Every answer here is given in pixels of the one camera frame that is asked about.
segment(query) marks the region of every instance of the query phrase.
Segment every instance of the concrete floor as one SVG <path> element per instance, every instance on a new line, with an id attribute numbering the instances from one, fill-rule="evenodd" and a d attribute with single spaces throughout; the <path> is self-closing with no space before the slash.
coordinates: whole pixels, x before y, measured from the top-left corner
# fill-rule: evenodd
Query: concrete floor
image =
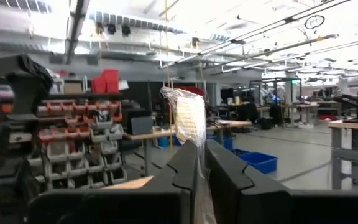
<path id="1" fill-rule="evenodd" d="M 350 148 L 350 132 L 343 132 L 342 146 Z M 269 131 L 256 131 L 249 134 L 236 134 L 235 147 L 247 151 L 258 151 L 278 157 L 277 171 L 268 174 L 291 189 L 330 189 L 330 130 L 325 124 L 311 129 L 273 128 Z M 177 151 L 152 149 L 152 161 L 163 166 Z M 143 164 L 136 156 L 127 156 L 127 163 L 135 167 Z M 350 173 L 350 162 L 343 162 L 342 170 Z M 158 169 L 153 167 L 151 174 Z M 130 179 L 139 178 L 139 173 L 129 172 Z M 355 189 L 350 179 L 342 181 L 343 189 Z"/>

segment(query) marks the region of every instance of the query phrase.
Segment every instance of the hanging cable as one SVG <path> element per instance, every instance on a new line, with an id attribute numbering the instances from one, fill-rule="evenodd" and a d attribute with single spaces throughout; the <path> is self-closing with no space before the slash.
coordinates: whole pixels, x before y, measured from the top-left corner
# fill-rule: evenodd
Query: hanging cable
<path id="1" fill-rule="evenodd" d="M 168 28 L 168 0 L 165 0 L 164 3 L 164 7 L 165 7 L 165 26 L 166 28 Z M 166 54 L 168 57 L 168 53 L 169 53 L 169 48 L 168 48 L 168 32 L 167 30 L 165 30 L 165 50 L 166 50 Z M 169 73 L 169 68 L 167 68 L 167 80 L 168 80 L 168 87 L 169 88 L 173 88 L 173 84 L 171 84 L 170 82 L 170 73 Z M 172 132 L 172 105 L 169 104 L 169 130 L 170 132 Z M 169 152 L 170 152 L 170 156 L 172 157 L 173 154 L 173 136 L 172 134 L 169 135 Z"/>

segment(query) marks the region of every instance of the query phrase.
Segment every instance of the clear plastic bag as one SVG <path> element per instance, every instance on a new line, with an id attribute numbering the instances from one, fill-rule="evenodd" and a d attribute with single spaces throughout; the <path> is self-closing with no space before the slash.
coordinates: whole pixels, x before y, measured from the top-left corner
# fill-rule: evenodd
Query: clear plastic bag
<path id="1" fill-rule="evenodd" d="M 195 223 L 214 224 L 213 204 L 205 166 L 206 116 L 202 96 L 181 89 L 163 87 L 161 93 L 172 106 L 176 137 L 183 144 L 190 140 L 197 146 L 198 179 L 195 194 Z"/>

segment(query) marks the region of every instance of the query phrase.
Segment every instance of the sign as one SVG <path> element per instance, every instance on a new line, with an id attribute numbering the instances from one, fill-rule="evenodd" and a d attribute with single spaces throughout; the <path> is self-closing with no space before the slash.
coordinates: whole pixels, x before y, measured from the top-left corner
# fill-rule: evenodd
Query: sign
<path id="1" fill-rule="evenodd" d="M 325 20 L 326 19 L 324 18 L 324 16 L 320 16 L 320 15 L 311 16 L 306 20 L 305 28 L 306 29 L 317 28 L 317 27 L 321 26 Z"/>

